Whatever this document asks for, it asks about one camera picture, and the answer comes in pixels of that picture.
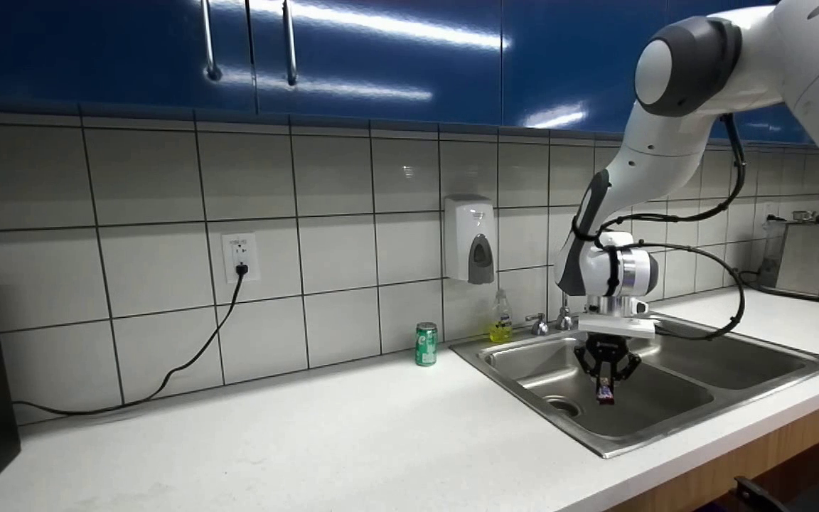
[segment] black cable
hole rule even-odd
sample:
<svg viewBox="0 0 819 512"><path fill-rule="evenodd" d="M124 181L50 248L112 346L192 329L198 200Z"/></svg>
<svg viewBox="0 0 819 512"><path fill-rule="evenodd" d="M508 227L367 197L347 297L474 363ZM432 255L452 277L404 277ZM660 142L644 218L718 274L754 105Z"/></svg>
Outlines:
<svg viewBox="0 0 819 512"><path fill-rule="evenodd" d="M734 287L735 287L735 292L738 292L738 308L735 308L735 314L728 318L725 328L718 328L718 329L712 329L712 334L704 334L704 336L670 334L670 329L664 334L664 329L660 328L660 334L677 336L677 339L685 339L685 342L710 342L710 339L718 339L718 336L731 334L731 329L742 322L742 315L745 315L745 284L742 284L742 280L735 277L735 271L734 271L731 265L725 265L722 258L715 258L712 253L704 253L704 251L700 251L700 248L641 241L641 238L637 238L634 244L621 244L621 248L606 248L606 244L600 241L600 235L601 235L610 224L621 224L621 221L701 221L701 218L710 218L710 216L728 211L728 204L731 204L731 201L742 194L742 189L745 189L748 162L745 162L745 149L742 149L742 142L738 142L734 117L731 117L731 113L722 113L718 119L722 119L722 125L725 125L728 144L731 144L731 156L734 156L734 189L731 189L731 194L728 194L718 204L712 204L712 208L708 208L708 211L701 211L701 213L692 213L692 216L668 216L668 213L628 213L628 216L614 216L614 218L601 221L593 235L574 230L576 238L593 241L593 244L597 244L600 251L606 251L606 253L607 253L607 251L630 251L630 248L664 248L664 251L697 253L697 255L704 255L704 258L715 263L715 265L731 277L731 281L734 281Z"/></svg>
<svg viewBox="0 0 819 512"><path fill-rule="evenodd" d="M226 314L222 315L222 322L213 328L213 334L208 336L208 342L205 342L183 363L166 369L166 373L162 375L159 386L155 386L151 395L135 398L135 400L124 400L124 403L117 403L117 406L101 406L101 409L55 409L55 406L43 406L43 403L33 403L33 400L11 400L11 403L17 403L17 406L31 406L31 409L43 409L43 412L50 412L50 416L74 418L74 416L104 416L104 412L129 409L129 406L139 406L139 403L154 400L154 398L171 383L171 379L172 379L175 373L188 369L189 363L195 363L195 361L208 354L208 346L213 344L213 339L218 336L218 329L226 325L226 318L233 315L233 311L236 311L236 305L239 305L239 291L242 291L243 274L247 274L247 265L239 265L239 268L236 268L236 291L233 291L229 308L226 308Z"/></svg>

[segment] sink basin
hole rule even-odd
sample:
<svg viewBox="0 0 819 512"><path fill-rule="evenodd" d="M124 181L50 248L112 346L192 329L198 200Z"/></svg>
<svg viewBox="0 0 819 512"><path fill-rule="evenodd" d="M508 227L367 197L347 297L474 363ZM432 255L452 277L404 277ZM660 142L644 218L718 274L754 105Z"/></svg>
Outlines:
<svg viewBox="0 0 819 512"><path fill-rule="evenodd" d="M661 318L668 334L701 334L687 322ZM634 342L641 359L617 383L614 403L600 403L590 375L576 363L582 334L552 334L508 344L466 344L459 359L485 373L546 420L601 459L678 433L735 403L775 392L819 373L819 355L748 336L712 342Z"/></svg>

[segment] wall socket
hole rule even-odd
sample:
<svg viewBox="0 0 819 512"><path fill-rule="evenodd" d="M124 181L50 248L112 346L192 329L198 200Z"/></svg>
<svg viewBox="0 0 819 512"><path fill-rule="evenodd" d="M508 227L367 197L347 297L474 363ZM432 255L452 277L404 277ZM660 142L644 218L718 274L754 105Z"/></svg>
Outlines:
<svg viewBox="0 0 819 512"><path fill-rule="evenodd" d="M236 265L247 265L242 284L259 281L259 235L255 233L226 233L222 235L226 284L236 284Z"/></svg>

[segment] cabinet handle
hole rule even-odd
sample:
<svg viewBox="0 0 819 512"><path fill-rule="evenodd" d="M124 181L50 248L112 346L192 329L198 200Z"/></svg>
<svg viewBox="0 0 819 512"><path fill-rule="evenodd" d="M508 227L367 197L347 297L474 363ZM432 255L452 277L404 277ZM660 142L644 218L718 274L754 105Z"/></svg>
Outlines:
<svg viewBox="0 0 819 512"><path fill-rule="evenodd" d="M294 86L294 24L293 24L293 7L284 0L284 34L287 34L287 82Z"/></svg>
<svg viewBox="0 0 819 512"><path fill-rule="evenodd" d="M209 0L201 0L201 24L205 24L205 59L208 59L205 73L208 73L208 79L218 79L222 71L218 71L215 53L213 53Z"/></svg>

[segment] white robot link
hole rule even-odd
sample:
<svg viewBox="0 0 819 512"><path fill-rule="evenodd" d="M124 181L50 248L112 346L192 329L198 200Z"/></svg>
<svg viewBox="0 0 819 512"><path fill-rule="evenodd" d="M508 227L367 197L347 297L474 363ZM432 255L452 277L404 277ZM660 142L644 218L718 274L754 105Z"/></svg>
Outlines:
<svg viewBox="0 0 819 512"><path fill-rule="evenodd" d="M685 186L700 169L710 125L718 117L731 122L734 110L783 102L819 144L819 0L664 25L641 49L634 86L621 144L589 181L556 258L556 287L597 305L576 318L576 329L589 334L576 355L597 375L600 400L614 400L614 382L638 361L624 339L653 339L660 329L638 301L653 291L660 265L647 244L607 230L617 221L610 216Z"/></svg>

